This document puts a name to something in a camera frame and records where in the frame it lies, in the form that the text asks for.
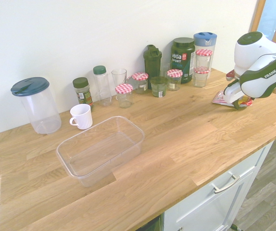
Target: plastic storage box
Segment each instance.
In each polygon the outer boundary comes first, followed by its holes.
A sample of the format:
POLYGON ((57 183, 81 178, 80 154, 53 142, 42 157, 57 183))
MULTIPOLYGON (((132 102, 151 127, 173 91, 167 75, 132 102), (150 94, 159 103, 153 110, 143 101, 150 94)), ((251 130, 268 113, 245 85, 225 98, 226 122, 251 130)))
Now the plastic storage box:
POLYGON ((128 119, 115 116, 63 141, 57 156, 70 177, 89 187, 139 155, 144 136, 128 119))

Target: drawer handle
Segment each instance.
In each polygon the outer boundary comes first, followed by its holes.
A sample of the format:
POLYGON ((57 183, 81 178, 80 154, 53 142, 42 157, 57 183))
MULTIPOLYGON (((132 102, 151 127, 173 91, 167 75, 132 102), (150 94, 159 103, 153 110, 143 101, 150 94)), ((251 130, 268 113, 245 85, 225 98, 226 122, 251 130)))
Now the drawer handle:
POLYGON ((234 179, 234 181, 232 181, 231 183, 229 183, 228 185, 226 185, 225 187, 223 187, 221 189, 218 189, 216 186, 214 186, 215 194, 216 193, 221 193, 222 191, 230 188, 232 185, 234 185, 239 180, 240 176, 234 176, 234 175, 232 175, 232 178, 234 179))

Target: wooden countertop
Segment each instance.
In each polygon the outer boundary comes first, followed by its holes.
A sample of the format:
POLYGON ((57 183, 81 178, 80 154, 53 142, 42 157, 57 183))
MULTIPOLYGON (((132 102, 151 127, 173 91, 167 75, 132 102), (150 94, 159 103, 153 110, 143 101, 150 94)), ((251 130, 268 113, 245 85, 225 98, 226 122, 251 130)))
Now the wooden countertop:
POLYGON ((0 231, 135 230, 276 139, 276 95, 236 111, 213 104, 227 85, 213 70, 207 86, 192 83, 163 98, 134 94, 127 109, 95 105, 93 124, 125 116, 146 138, 141 155, 85 188, 56 157, 80 130, 36 134, 30 124, 0 133, 0 231))

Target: white cabinet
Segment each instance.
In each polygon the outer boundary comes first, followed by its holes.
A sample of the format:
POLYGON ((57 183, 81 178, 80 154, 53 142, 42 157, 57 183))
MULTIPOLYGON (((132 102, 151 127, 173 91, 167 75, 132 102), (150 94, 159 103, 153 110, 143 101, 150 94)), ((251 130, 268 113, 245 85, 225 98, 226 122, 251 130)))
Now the white cabinet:
POLYGON ((268 144, 165 211, 163 230, 227 230, 243 203, 271 145, 272 143, 268 144))

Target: laminate floor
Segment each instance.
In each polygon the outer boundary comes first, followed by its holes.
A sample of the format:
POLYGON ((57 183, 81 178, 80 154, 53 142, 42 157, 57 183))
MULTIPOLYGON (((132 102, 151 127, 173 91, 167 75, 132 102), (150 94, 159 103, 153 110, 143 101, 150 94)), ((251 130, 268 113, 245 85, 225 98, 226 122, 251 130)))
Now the laminate floor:
POLYGON ((276 231, 276 140, 234 224, 244 231, 276 231))

